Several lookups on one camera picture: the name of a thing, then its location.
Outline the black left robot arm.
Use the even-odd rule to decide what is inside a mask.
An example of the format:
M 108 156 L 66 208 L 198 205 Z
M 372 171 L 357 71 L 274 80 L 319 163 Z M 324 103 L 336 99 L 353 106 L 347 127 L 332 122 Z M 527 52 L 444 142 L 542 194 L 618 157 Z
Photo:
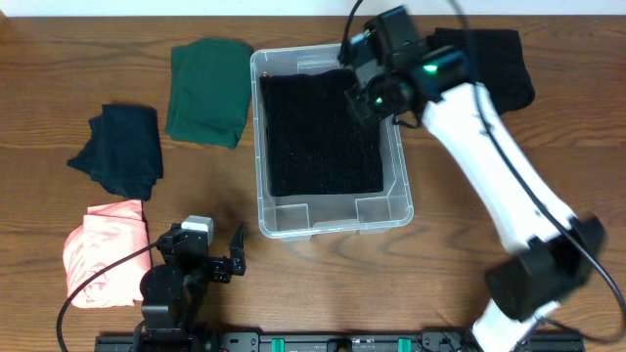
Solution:
M 208 286 L 228 284 L 246 272 L 245 226 L 229 243 L 230 254 L 208 254 L 209 233 L 174 223 L 159 237 L 164 259 L 140 282 L 143 322 L 133 333 L 135 351 L 218 351 L 218 334 L 197 322 Z

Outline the black sparkly towel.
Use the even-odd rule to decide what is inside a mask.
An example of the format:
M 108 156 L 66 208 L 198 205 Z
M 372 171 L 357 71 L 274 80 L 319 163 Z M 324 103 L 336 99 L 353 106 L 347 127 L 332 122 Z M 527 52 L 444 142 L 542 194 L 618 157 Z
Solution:
M 383 190 L 380 131 L 350 115 L 347 69 L 262 76 L 270 195 L 343 195 Z

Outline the black cloth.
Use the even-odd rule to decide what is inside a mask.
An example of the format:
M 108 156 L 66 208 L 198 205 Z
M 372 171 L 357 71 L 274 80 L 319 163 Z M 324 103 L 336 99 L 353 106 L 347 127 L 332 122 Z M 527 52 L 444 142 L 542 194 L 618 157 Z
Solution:
M 484 84 L 496 112 L 522 110 L 532 104 L 535 90 L 526 69 L 519 33 L 512 29 L 472 29 L 477 81 Z

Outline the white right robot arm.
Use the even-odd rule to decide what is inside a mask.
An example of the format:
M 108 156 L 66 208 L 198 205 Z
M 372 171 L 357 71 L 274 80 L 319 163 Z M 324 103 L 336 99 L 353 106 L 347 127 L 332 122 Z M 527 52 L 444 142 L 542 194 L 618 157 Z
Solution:
M 345 96 L 360 124 L 413 113 L 480 197 L 509 258 L 485 275 L 490 300 L 468 346 L 516 349 L 597 270 L 603 226 L 579 219 L 537 174 L 478 80 L 472 46 L 428 49 L 400 6 L 344 34 L 338 59 L 356 76 Z

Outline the clear plastic storage bin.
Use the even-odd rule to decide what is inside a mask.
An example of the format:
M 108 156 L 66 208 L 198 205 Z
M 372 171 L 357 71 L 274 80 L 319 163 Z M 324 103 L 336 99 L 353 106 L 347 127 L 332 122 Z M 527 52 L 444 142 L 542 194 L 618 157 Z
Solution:
M 407 225 L 413 199 L 400 129 L 388 118 L 380 124 L 383 189 L 378 193 L 274 197 L 270 194 L 267 117 L 260 77 L 264 74 L 318 74 L 339 67 L 337 44 L 264 49 L 250 59 L 258 223 L 270 239 L 306 241 L 340 232 L 384 233 Z

